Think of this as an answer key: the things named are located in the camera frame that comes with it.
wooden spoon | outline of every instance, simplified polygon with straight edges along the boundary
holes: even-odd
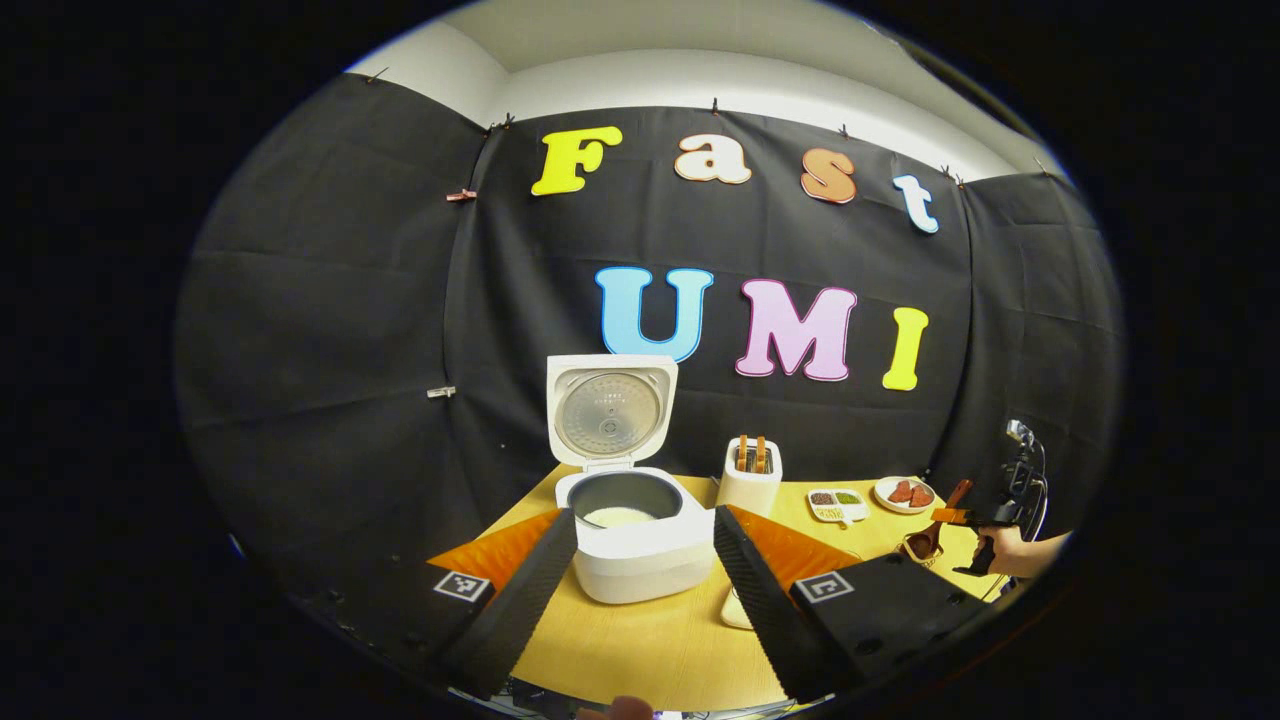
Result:
[[[956,489],[951,491],[951,497],[947,498],[947,507],[954,509],[959,505],[972,487],[973,480],[960,480],[960,483],[956,484]],[[906,536],[906,539],[902,541],[902,553],[906,553],[905,548],[910,547],[911,552],[914,552],[916,557],[922,560],[928,557],[933,553],[933,550],[938,547],[938,532],[941,529],[942,520],[937,520],[924,530]]]

yellow letter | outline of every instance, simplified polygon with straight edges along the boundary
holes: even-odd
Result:
[[[543,165],[543,179],[534,183],[534,195],[556,195],[557,192],[577,192],[586,187],[586,181],[577,177],[577,167],[588,173],[595,172],[604,159],[604,145],[622,142],[622,131],[609,126],[604,128],[571,129],[553,132],[543,138],[547,145],[547,164]]]
[[[897,347],[893,348],[893,363],[884,373],[884,389],[915,389],[915,359],[929,316],[915,307],[899,307],[893,310],[893,322],[897,323]]]
[[[746,169],[742,146],[736,140],[723,135],[691,135],[680,141],[681,150],[698,150],[704,145],[710,145],[712,149],[685,152],[676,158],[676,173],[680,177],[695,181],[718,179],[728,184],[741,184],[750,179],[751,170]]]

plate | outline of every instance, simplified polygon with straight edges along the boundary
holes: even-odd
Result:
[[[820,497],[823,502],[815,502],[815,496]],[[870,509],[867,507],[867,501],[863,500],[861,493],[855,489],[813,489],[808,492],[806,497],[809,500],[809,510],[813,511],[815,518],[827,523],[844,523],[845,527],[849,527],[849,523],[865,520],[867,516],[870,515]],[[850,498],[849,502],[844,501],[846,497]]]
[[[909,483],[911,483],[911,489],[915,489],[916,487],[923,487],[924,491],[929,493],[929,503],[920,507],[911,507],[906,502],[891,502],[888,496],[893,495],[893,491],[897,488],[897,483],[901,480],[908,480]],[[931,488],[923,480],[919,480],[916,478],[904,478],[904,477],[881,478],[879,480],[876,482],[876,488],[872,495],[876,496],[876,500],[878,500],[881,505],[888,507],[893,512],[901,512],[902,515],[919,515],[925,510],[931,510],[933,507],[933,501],[937,500],[938,497],[938,493],[933,492],[933,488]]]

letter u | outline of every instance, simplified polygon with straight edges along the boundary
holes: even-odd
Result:
[[[698,350],[703,337],[703,291],[714,282],[707,270],[680,268],[667,273],[667,284],[676,288],[676,332],[654,342],[640,332],[644,288],[653,273],[643,268],[605,268],[595,273],[595,284],[604,292],[600,327],[604,346],[614,355],[669,355],[676,363]]]

wooden table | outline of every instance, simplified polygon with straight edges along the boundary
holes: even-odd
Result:
[[[556,509],[556,483],[579,471],[561,465],[483,534]],[[677,475],[704,507],[716,502],[718,487],[709,478]],[[872,496],[876,480],[836,483],[785,482],[769,518],[833,547],[870,560],[892,552],[902,536],[929,525],[929,512],[901,515]],[[820,523],[809,512],[805,493],[815,488],[854,488],[870,506],[870,516],[845,529]],[[942,507],[942,498],[934,507]],[[1000,580],[972,578],[951,568],[968,565],[978,536],[968,528],[943,525],[942,557],[931,570],[975,597]],[[534,630],[512,676],[552,692],[591,702],[630,694],[655,710],[685,712],[755,707],[787,700],[760,643],[751,630],[721,621],[730,591],[717,559],[710,578],[685,592],[631,605],[605,605],[588,597],[572,566],[564,573]],[[991,601],[996,596],[991,593]]]

